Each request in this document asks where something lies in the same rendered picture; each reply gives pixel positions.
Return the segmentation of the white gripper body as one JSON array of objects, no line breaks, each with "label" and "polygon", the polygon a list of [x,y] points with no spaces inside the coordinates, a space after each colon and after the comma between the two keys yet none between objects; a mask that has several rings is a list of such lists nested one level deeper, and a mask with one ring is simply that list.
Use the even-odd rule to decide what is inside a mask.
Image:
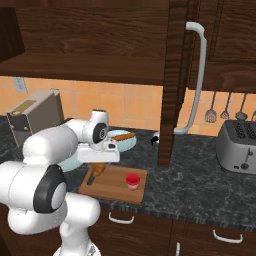
[{"label": "white gripper body", "polygon": [[89,145],[80,144],[77,159],[82,163],[110,163],[120,161],[120,152],[114,142],[104,142],[103,148],[96,150]]}]

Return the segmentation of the brown croissant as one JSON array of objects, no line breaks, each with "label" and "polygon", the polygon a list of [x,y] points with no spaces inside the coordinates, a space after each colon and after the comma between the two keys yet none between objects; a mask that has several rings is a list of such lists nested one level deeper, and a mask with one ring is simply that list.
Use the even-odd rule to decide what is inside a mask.
[{"label": "brown croissant", "polygon": [[93,163],[92,164],[92,172],[95,177],[100,176],[104,170],[106,169],[105,163]]}]

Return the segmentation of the wooden cutting board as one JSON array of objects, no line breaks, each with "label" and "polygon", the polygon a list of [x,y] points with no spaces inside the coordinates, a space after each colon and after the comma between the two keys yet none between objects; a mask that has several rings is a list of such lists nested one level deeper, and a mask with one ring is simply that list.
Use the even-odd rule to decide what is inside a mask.
[{"label": "wooden cutting board", "polygon": [[[96,177],[91,185],[88,185],[91,173],[91,170],[87,172],[78,190],[80,194],[127,203],[142,203],[148,175],[147,170],[112,165]],[[135,191],[131,191],[126,183],[126,177],[130,174],[136,174],[140,177],[138,189]]]}]

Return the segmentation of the red jam jar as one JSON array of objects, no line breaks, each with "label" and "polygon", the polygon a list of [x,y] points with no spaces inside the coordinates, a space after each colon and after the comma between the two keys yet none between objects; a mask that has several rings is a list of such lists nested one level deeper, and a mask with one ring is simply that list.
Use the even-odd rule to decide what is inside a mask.
[{"label": "red jam jar", "polygon": [[129,190],[135,191],[140,184],[140,177],[137,174],[128,174],[126,176],[126,184]]}]

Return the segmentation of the dark wood cabinet door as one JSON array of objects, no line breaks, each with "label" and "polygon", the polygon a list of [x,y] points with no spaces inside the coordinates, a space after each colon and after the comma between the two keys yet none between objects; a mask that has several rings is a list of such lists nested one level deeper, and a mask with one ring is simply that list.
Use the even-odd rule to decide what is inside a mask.
[{"label": "dark wood cabinet door", "polygon": [[169,0],[158,165],[170,164],[177,124],[180,71],[189,0]]}]

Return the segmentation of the dark wood open cabinet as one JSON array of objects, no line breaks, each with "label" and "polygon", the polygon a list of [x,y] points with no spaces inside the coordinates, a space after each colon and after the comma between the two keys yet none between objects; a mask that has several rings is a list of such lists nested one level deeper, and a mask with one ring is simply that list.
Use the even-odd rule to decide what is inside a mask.
[{"label": "dark wood open cabinet", "polygon": [[157,85],[168,0],[0,0],[0,75]]}]

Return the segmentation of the dark wood closed cabinet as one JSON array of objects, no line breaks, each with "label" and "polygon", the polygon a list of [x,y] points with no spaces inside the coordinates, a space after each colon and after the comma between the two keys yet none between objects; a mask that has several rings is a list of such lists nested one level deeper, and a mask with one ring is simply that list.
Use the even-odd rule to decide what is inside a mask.
[{"label": "dark wood closed cabinet", "polygon": [[256,94],[256,0],[190,0],[207,40],[202,89]]}]

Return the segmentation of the light blue plate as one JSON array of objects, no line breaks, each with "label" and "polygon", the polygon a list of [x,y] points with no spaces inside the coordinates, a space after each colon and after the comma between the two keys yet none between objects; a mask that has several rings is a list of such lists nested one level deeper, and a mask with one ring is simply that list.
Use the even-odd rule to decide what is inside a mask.
[{"label": "light blue plate", "polygon": [[[128,134],[128,131],[127,130],[112,130],[112,131],[108,132],[109,137],[114,137],[114,136],[123,135],[123,134]],[[120,152],[128,151],[136,145],[136,142],[137,142],[136,137],[129,138],[127,140],[118,141],[117,142],[118,150]]]},{"label": "light blue plate", "polygon": [[83,163],[77,158],[76,154],[59,163],[59,166],[62,168],[63,172],[70,172],[81,167],[82,165]]}]

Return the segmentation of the long brown pastry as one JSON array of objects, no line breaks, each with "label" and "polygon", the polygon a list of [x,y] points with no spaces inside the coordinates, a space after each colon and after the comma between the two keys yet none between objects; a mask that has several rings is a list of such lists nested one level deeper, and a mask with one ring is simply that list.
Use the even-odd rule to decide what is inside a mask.
[{"label": "long brown pastry", "polygon": [[131,132],[131,133],[127,133],[127,134],[120,134],[120,135],[112,136],[111,139],[115,140],[115,141],[124,141],[127,139],[134,138],[135,136],[136,136],[136,133]]}]

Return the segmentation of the black and white small object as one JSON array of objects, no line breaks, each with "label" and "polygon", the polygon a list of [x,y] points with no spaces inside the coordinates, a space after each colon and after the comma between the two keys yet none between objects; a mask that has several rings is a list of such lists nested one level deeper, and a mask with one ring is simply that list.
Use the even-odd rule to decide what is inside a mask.
[{"label": "black and white small object", "polygon": [[159,144],[160,142],[160,132],[157,131],[153,134],[153,137],[151,138],[151,145],[153,146],[155,143]]}]

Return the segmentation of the grey boxy appliance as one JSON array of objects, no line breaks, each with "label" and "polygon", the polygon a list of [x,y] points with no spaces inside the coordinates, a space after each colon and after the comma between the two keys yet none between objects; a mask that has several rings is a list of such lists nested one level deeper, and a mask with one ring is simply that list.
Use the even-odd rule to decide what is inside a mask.
[{"label": "grey boxy appliance", "polygon": [[34,133],[59,125],[63,110],[58,89],[37,90],[6,113],[18,147]]}]

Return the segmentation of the dark wood drawer front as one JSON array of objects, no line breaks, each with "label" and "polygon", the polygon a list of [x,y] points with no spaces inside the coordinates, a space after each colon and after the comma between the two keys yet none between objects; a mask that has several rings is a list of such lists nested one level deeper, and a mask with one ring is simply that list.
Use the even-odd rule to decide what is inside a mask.
[{"label": "dark wood drawer front", "polygon": [[[113,223],[113,218],[130,220],[130,225]],[[103,208],[96,224],[88,228],[102,256],[168,256],[171,219]]]},{"label": "dark wood drawer front", "polygon": [[[242,234],[243,242],[229,244],[218,241],[213,236],[214,229],[219,236],[231,239],[239,239]],[[179,256],[256,256],[256,232],[174,220],[168,256],[175,256],[177,242],[180,243]]]}]

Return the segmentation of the grey hanging spatula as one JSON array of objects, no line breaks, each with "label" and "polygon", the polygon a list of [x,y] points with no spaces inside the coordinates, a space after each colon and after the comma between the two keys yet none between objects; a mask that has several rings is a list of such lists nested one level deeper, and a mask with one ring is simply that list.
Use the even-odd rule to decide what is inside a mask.
[{"label": "grey hanging spatula", "polygon": [[229,119],[229,118],[230,118],[230,117],[229,117],[229,112],[228,112],[228,107],[229,107],[231,95],[232,95],[232,93],[229,92],[225,109],[224,109],[224,111],[220,114],[220,118],[221,118],[221,119]]}]

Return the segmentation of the silver toaster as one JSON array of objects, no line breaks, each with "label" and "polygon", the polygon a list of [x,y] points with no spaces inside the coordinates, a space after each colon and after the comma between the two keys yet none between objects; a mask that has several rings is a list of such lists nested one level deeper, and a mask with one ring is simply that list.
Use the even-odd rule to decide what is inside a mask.
[{"label": "silver toaster", "polygon": [[216,139],[223,170],[256,175],[256,122],[226,120]]}]

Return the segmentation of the grey hanging ladle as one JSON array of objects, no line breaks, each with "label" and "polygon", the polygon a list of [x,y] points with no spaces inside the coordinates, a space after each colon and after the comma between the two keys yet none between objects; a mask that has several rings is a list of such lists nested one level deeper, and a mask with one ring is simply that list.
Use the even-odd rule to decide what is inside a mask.
[{"label": "grey hanging ladle", "polygon": [[236,115],[235,115],[237,120],[245,121],[248,117],[248,115],[243,112],[243,107],[244,107],[244,104],[245,104],[245,101],[246,101],[246,97],[247,97],[247,94],[244,94],[244,97],[243,97],[243,100],[242,100],[242,103],[241,103],[241,107],[240,107],[240,111],[237,112]]}]

